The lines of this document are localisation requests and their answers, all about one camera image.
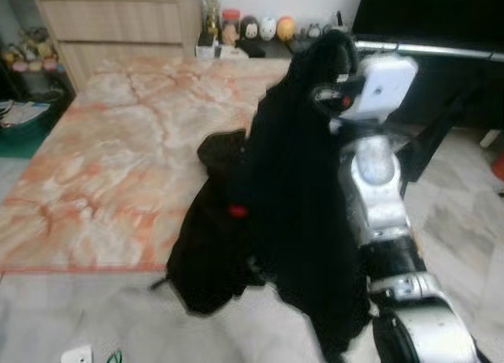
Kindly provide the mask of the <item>light wooden cabinet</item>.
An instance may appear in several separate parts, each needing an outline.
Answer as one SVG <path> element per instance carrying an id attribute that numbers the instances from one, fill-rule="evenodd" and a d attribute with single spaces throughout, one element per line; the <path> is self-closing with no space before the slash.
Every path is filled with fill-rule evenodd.
<path id="1" fill-rule="evenodd" d="M 202 0 L 35 0 L 80 90 L 106 58 L 192 57 Z"/>

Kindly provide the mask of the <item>marble top folding table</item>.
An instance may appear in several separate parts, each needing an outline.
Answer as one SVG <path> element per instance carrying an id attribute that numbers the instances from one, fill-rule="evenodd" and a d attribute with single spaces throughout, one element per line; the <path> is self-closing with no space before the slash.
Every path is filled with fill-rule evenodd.
<path id="1" fill-rule="evenodd" d="M 206 174 L 197 148 L 244 129 L 291 60 L 136 57 L 90 78 L 0 201 L 0 274 L 162 272 Z M 241 149 L 229 180 L 232 201 Z"/>

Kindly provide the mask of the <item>green storage basket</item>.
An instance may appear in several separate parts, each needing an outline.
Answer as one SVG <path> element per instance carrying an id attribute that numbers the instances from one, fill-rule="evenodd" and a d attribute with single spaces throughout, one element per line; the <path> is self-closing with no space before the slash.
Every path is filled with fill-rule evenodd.
<path id="1" fill-rule="evenodd" d="M 61 115 L 58 98 L 0 101 L 0 157 L 29 159 Z"/>

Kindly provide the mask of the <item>panda plush ball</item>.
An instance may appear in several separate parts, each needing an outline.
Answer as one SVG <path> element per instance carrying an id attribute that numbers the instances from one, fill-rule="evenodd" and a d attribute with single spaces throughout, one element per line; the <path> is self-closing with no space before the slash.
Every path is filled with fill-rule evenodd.
<path id="1" fill-rule="evenodd" d="M 245 15 L 239 24 L 239 39 L 249 40 L 259 38 L 259 23 L 253 15 Z"/>

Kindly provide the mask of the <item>black TV console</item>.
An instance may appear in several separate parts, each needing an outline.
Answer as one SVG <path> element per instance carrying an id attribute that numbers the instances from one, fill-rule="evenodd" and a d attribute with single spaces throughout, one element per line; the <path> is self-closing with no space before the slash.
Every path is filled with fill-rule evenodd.
<path id="1" fill-rule="evenodd" d="M 485 72 L 483 88 L 469 99 L 464 118 L 455 126 L 497 129 L 503 125 L 504 63 L 479 58 L 426 56 L 426 54 L 400 54 L 395 51 L 358 50 L 357 40 L 349 33 L 330 31 L 309 45 L 295 51 L 289 65 L 291 75 L 303 80 L 310 89 L 331 89 L 337 96 L 325 100 L 324 105 L 337 107 L 342 117 L 359 95 L 363 75 L 358 74 L 363 58 L 374 54 L 399 54 L 411 57 L 419 65 L 417 75 L 406 94 L 406 99 L 386 120 L 392 123 L 428 126 L 443 111 L 444 102 L 475 72 Z"/>

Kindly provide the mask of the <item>red lid jar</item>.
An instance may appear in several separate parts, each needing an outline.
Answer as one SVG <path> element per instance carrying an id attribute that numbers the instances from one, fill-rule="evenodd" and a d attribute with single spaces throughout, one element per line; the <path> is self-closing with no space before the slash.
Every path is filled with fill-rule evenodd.
<path id="1" fill-rule="evenodd" d="M 241 12 L 236 8 L 226 8 L 220 14 L 220 42 L 234 46 L 240 39 Z"/>

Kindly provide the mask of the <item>black television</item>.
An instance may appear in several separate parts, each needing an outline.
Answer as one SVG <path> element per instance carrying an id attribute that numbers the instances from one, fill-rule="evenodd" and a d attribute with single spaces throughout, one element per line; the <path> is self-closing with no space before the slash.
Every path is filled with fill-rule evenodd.
<path id="1" fill-rule="evenodd" d="M 501 51 L 504 0 L 361 0 L 350 30 L 360 39 Z"/>

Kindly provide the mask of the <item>silver metal clothes rack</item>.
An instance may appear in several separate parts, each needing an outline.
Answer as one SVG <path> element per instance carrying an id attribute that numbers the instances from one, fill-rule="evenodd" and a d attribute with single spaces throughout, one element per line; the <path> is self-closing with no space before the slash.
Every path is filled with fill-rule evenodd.
<path id="1" fill-rule="evenodd" d="M 486 61 L 504 62 L 504 54 L 493 51 L 466 50 L 457 47 L 439 47 L 424 45 L 407 45 L 407 43 L 381 43 L 357 40 L 355 46 L 358 50 L 366 51 L 395 51 L 400 54 L 426 54 L 426 56 L 479 58 Z"/>

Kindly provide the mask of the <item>black jacket red tag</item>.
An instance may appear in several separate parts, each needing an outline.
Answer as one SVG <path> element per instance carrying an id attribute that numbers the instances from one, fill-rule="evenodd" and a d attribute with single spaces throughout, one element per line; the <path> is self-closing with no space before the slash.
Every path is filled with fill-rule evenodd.
<path id="1" fill-rule="evenodd" d="M 206 174 L 166 263 L 166 279 L 192 315 L 209 317 L 265 280 L 254 266 L 242 214 L 234 214 L 229 180 L 245 143 L 244 129 L 206 136 L 197 158 Z"/>

